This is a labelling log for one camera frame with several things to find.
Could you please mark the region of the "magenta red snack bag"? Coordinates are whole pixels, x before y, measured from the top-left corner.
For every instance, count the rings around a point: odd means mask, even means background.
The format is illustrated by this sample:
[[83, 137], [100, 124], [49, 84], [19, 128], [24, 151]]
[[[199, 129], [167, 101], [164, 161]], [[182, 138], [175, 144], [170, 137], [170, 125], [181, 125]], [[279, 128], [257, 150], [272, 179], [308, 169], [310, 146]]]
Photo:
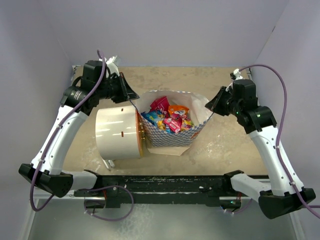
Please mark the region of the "magenta red snack bag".
[[150, 104], [151, 111], [160, 111], [162, 114], [167, 114], [170, 103], [166, 96], [157, 98]]

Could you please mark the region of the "blue checkered paper bag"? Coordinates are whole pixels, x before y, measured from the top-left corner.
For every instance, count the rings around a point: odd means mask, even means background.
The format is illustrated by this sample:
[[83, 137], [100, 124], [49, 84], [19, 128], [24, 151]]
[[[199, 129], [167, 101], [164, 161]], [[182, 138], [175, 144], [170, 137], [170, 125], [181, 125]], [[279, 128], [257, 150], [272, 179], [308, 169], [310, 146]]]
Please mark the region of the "blue checkered paper bag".
[[209, 100], [188, 91], [151, 90], [132, 105], [140, 116], [152, 154], [180, 156], [190, 148], [213, 113]]

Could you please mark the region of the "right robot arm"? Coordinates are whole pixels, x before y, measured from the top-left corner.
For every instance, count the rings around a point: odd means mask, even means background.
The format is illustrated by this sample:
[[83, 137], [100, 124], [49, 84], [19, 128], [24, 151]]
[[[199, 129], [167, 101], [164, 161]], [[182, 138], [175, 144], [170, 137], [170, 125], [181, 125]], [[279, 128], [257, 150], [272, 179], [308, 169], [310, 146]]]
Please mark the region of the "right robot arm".
[[270, 108], [258, 104], [256, 85], [249, 79], [238, 79], [232, 88], [222, 86], [205, 107], [220, 116], [234, 115], [257, 148], [267, 169], [269, 183], [262, 183], [233, 171], [225, 176], [222, 190], [228, 196], [241, 192], [259, 204], [268, 219], [307, 208], [316, 198], [293, 169], [278, 136], [276, 119]]

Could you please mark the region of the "white cylindrical container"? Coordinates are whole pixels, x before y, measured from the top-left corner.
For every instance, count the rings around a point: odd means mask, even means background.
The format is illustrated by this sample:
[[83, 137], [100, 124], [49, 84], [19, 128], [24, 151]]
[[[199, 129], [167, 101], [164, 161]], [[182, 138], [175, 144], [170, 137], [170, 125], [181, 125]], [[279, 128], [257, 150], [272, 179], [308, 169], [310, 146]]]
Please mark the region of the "white cylindrical container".
[[133, 105], [99, 109], [95, 140], [105, 161], [139, 159], [143, 156], [143, 128]]

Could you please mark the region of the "aluminium frame rail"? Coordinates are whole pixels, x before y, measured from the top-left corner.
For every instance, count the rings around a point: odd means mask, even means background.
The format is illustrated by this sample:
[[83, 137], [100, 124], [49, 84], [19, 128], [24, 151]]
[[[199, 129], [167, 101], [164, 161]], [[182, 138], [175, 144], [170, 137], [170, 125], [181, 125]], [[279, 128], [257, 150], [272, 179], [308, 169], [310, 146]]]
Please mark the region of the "aluminium frame rail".
[[[66, 193], [62, 193], [60, 196], [60, 198], [63, 198], [65, 196], [68, 196], [68, 195], [71, 195], [71, 194], [74, 194], [76, 192], [76, 190], [72, 189], [72, 190], [69, 190], [67, 191]], [[50, 192], [47, 192], [47, 191], [44, 191], [40, 188], [35, 188], [34, 189], [34, 193], [36, 195], [40, 195], [40, 194], [50, 194], [52, 195], [52, 193]], [[132, 190], [130, 190], [130, 193], [132, 195], [136, 194], [136, 195], [174, 195], [174, 194], [184, 194], [184, 195], [190, 195], [190, 194], [201, 194], [201, 192], [142, 192], [142, 191], [138, 191], [138, 192], [133, 192]]]

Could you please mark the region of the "blue snack bag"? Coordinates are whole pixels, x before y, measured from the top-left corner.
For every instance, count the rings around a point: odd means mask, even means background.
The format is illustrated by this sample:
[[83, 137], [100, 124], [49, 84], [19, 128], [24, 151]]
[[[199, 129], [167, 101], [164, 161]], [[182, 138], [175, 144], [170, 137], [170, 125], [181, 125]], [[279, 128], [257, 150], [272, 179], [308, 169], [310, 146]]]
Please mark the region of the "blue snack bag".
[[142, 112], [141, 115], [149, 121], [152, 125], [157, 127], [160, 130], [166, 131], [167, 127], [164, 123], [165, 115], [162, 114], [159, 110], [153, 110], [149, 112]]

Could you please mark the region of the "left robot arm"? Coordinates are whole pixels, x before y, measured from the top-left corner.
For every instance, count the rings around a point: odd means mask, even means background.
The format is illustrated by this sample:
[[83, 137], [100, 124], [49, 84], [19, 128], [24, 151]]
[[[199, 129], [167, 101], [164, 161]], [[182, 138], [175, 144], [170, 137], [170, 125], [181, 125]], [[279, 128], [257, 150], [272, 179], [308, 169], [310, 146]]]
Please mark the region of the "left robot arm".
[[88, 170], [67, 173], [63, 172], [63, 165], [78, 130], [101, 100], [110, 99], [118, 104], [139, 98], [118, 65], [117, 56], [84, 64], [82, 75], [64, 91], [43, 146], [31, 163], [19, 167], [19, 174], [29, 183], [59, 198], [79, 189], [85, 189], [91, 196], [101, 194], [103, 184], [96, 173]]

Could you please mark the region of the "pink candy bag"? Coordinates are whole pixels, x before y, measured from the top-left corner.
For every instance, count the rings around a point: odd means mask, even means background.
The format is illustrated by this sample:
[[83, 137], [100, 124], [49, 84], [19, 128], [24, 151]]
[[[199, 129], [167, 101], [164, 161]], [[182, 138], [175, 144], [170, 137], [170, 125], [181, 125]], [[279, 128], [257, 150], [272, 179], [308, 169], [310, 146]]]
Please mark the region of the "pink candy bag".
[[178, 118], [165, 118], [163, 120], [164, 124], [166, 126], [169, 127], [169, 129], [173, 132], [173, 133], [179, 133], [181, 131], [181, 124], [182, 124], [182, 118], [178, 117]]

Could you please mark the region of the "orange snack bag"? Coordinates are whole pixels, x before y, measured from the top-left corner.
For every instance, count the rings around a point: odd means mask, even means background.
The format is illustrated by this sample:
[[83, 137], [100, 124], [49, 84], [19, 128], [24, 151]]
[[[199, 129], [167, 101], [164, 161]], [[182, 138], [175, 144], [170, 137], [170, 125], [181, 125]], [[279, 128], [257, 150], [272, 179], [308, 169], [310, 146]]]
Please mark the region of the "orange snack bag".
[[170, 105], [168, 107], [169, 115], [172, 118], [186, 118], [188, 116], [189, 108], [183, 105]]

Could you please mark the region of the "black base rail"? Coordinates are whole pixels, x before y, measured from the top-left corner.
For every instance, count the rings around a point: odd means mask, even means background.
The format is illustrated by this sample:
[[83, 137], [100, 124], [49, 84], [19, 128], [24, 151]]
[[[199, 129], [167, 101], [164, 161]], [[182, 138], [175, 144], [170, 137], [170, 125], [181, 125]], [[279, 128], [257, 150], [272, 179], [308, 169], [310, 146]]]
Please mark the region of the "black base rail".
[[[196, 194], [134, 194], [133, 192], [201, 192]], [[205, 205], [216, 207], [222, 197], [247, 195], [232, 189], [224, 175], [99, 175], [93, 188], [78, 189], [86, 207], [119, 208], [122, 204]]]

